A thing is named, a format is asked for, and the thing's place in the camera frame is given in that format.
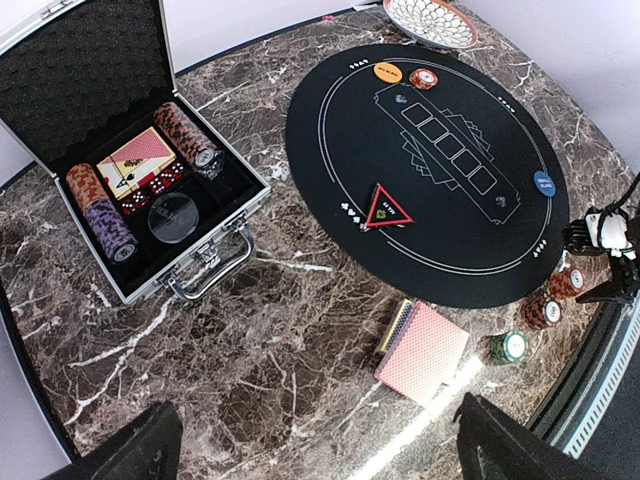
all in triangle marker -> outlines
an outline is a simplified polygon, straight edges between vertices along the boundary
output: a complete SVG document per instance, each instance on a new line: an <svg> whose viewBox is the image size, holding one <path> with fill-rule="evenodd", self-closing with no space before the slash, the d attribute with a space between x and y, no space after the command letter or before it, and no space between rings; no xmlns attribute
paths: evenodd
<svg viewBox="0 0 640 480"><path fill-rule="evenodd" d="M413 223L413 219L378 183L373 193L366 228L392 227L410 223Z"/></svg>

bowl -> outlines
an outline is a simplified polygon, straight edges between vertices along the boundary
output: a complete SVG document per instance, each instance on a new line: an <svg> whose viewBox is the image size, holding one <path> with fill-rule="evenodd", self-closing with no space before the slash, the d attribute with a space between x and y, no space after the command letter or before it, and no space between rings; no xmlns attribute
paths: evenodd
<svg viewBox="0 0 640 480"><path fill-rule="evenodd" d="M384 0L391 21L425 45L447 49L472 47L478 34L471 21L454 7L437 0Z"/></svg>

case lid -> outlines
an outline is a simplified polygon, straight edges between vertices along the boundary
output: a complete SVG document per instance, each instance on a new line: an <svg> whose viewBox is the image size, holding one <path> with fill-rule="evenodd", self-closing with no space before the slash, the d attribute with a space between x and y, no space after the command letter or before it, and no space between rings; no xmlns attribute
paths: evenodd
<svg viewBox="0 0 640 480"><path fill-rule="evenodd" d="M55 172L114 116L174 91L164 25L161 0L61 0L25 19L0 38L2 123Z"/></svg>

marble tabletop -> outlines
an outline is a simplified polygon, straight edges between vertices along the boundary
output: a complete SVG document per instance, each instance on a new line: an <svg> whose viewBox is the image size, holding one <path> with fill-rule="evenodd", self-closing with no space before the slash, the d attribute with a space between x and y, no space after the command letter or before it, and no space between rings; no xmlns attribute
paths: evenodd
<svg viewBox="0 0 640 480"><path fill-rule="evenodd" d="M522 52L470 15L478 44L459 59L536 118L564 170L572 217L617 198L630 172L584 112ZM289 175L291 95L321 60L357 45L411 43L380 7L313 23L217 59L180 90L273 186L250 220L257 255L203 301L167 291L123 306L51 179L34 169L0 197L0 278L53 407L86 454L159 400L184 423L180 478L460 478L453 412L465 391L525 422L579 342L595 306L531 335L514 367L487 367L484 335L524 328L518 304L434 306L470 333L456 380L429 409L373 377L374 349L403 294L323 232ZM574 259L602 280L602 259Z"/></svg>

open briefcase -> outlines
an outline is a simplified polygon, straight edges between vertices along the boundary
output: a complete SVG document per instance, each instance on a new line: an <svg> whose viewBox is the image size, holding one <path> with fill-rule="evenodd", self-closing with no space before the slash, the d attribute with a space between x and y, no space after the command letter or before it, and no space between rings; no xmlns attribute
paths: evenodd
<svg viewBox="0 0 640 480"><path fill-rule="evenodd" d="M269 185L176 91L161 0L62 0L0 38L0 119L123 302L195 300L249 260ZM243 248L220 260L216 245ZM178 273L208 269L195 287Z"/></svg>

